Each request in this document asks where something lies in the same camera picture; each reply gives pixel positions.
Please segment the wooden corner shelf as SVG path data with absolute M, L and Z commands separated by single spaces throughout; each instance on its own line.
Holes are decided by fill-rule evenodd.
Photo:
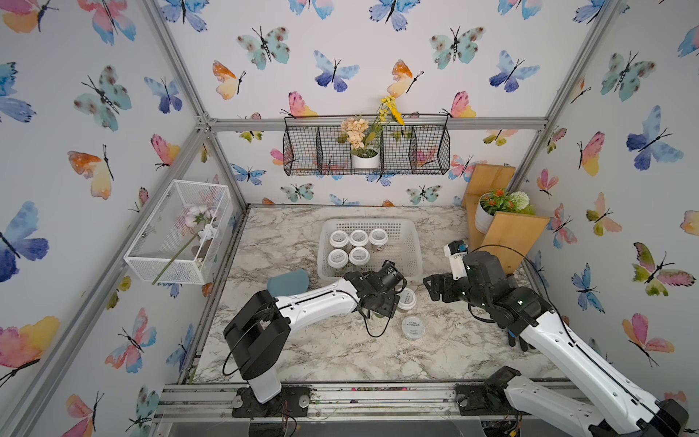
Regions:
M 469 251 L 488 251 L 496 256 L 506 274 L 513 274 L 544 233 L 549 218 L 511 212 L 496 212 L 486 233 L 477 227 L 480 199 L 486 193 L 508 187 L 514 167 L 477 164 L 471 173 L 462 207 L 468 219 Z

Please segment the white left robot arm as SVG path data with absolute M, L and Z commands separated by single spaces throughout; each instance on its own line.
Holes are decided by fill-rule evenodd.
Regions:
M 282 392 L 275 366 L 291 334 L 335 316 L 370 312 L 390 320 L 408 281 L 395 264 L 378 271 L 349 272 L 330 285 L 291 296 L 255 293 L 223 331 L 240 377 L 255 401 L 266 404 Z

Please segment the pink artificial flower stem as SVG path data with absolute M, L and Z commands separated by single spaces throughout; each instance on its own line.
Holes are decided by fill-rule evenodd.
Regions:
M 217 231 L 213 226 L 216 221 L 216 211 L 208 205 L 195 205 L 187 209 L 184 216 L 185 228 L 189 230 L 190 238 L 178 249 L 178 251 L 165 264 L 163 269 L 154 278 L 152 285 L 157 285 L 160 279 L 167 273 L 170 266 L 179 258 L 179 256 L 191 245 L 195 240 L 202 247 L 207 241 L 213 240 Z

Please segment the white pot green plant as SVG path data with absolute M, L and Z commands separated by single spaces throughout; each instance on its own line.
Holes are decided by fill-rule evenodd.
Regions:
M 475 216 L 475 226 L 478 231 L 486 234 L 498 212 L 534 215 L 535 207 L 529 196 L 523 191 L 510 192 L 497 189 L 483 194 L 478 200 Z

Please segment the yogurt cup without cap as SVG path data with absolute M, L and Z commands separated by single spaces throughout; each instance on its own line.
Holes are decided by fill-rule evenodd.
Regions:
M 417 316 L 408 316 L 402 320 L 402 333 L 408 340 L 420 340 L 426 331 L 426 323 Z

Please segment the blue black work glove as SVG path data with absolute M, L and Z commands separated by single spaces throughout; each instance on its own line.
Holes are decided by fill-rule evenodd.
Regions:
M 515 346 L 519 346 L 521 351 L 523 351 L 524 353 L 527 353 L 528 351 L 535 351 L 536 350 L 536 348 L 533 345 L 529 344 L 529 342 L 526 342 L 526 340 L 522 339 L 520 336 L 516 335 L 514 332 L 512 332 L 510 330 L 506 330 L 505 332 L 507 334 L 508 344 L 511 347 L 514 348 Z

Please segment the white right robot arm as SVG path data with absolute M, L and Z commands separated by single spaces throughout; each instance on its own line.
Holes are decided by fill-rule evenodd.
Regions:
M 680 436 L 689 414 L 674 399 L 658 400 L 627 379 L 581 340 L 544 296 L 517 286 L 486 247 L 471 251 L 461 240 L 443 248 L 451 272 L 423 283 L 435 302 L 465 302 L 546 356 L 580 390 L 579 402 L 503 366 L 485 383 L 495 409 L 529 413 L 571 436 Z

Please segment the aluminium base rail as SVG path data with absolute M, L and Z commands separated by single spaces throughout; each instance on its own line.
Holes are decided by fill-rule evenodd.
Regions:
M 292 382 L 264 405 L 242 383 L 169 385 L 155 418 L 177 422 L 272 420 L 303 422 L 514 420 L 522 408 L 489 400 L 482 381 Z

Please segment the white pot beige flowers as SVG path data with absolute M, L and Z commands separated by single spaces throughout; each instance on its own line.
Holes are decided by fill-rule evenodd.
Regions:
M 379 169 L 382 166 L 384 133 L 388 127 L 404 125 L 396 98 L 389 95 L 380 100 L 373 120 L 369 121 L 364 116 L 346 118 L 340 125 L 337 141 L 349 145 L 353 169 Z

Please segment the white plastic perforated basket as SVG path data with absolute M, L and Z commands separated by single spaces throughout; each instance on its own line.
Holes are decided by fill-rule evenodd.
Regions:
M 365 247 L 371 253 L 371 260 L 362 267 L 350 263 L 344 269 L 336 271 L 327 264 L 327 256 L 333 250 L 329 244 L 329 235 L 341 229 L 348 234 L 355 229 L 363 229 L 368 234 L 373 229 L 385 229 L 389 241 L 383 251 L 375 251 L 371 242 Z M 344 249 L 348 254 L 354 247 Z M 396 268 L 408 280 L 417 280 L 422 276 L 422 253 L 415 225 L 403 218 L 335 218 L 326 220 L 320 231 L 319 251 L 317 256 L 317 273 L 322 280 L 335 280 L 350 271 L 378 271 L 385 260 L 395 263 Z

